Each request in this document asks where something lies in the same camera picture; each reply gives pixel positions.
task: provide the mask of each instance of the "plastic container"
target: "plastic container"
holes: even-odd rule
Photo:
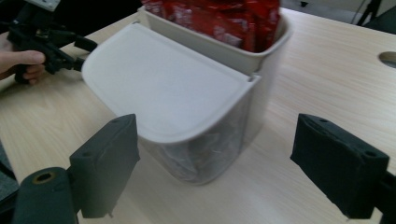
[[[263,104],[254,108],[256,115],[252,100],[257,93],[266,95],[269,84],[263,81],[274,75],[276,53],[290,36],[288,24],[282,24],[270,51],[249,53],[142,7],[136,22],[88,57],[82,75],[117,116],[136,114],[139,144],[171,175],[204,184],[224,172],[240,154],[244,139],[260,129],[256,122],[262,123],[262,113],[257,110]],[[267,59],[275,62],[269,69],[263,68]]]

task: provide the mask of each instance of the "robotic arm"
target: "robotic arm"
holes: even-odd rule
[[[97,44],[83,36],[65,30],[63,27],[53,27],[53,12],[60,0],[25,0],[26,5],[17,18],[9,25],[7,39],[17,50],[33,49],[46,55],[44,65],[46,70],[55,74],[61,68],[81,71],[84,60],[72,58],[59,48],[75,42],[75,47],[93,51]],[[27,84],[22,77],[26,65],[17,66],[15,80]]]

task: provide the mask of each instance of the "wooden table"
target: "wooden table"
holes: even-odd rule
[[[114,217],[80,223],[346,223],[347,218],[290,160],[299,113],[329,119],[391,156],[396,174],[396,69],[377,56],[396,51],[396,36],[283,9],[294,26],[276,75],[265,123],[218,179],[189,186],[143,148]],[[102,42],[133,20],[93,35]],[[66,47],[66,52],[86,54]],[[33,87],[0,87],[0,138],[19,181],[34,171],[68,167],[68,158],[115,115],[81,73],[64,70]],[[378,223],[375,210],[369,220]]]

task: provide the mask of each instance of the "human hand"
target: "human hand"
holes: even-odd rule
[[[43,53],[35,50],[26,51],[0,51],[0,79],[11,76],[15,73],[17,64],[29,64],[23,78],[29,80],[30,84],[35,84],[44,71],[42,64],[46,60]]]

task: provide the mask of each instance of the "hole in table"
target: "hole in table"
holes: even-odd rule
[[[393,51],[382,52],[378,55],[378,59],[383,64],[392,68],[396,68],[396,52]]]

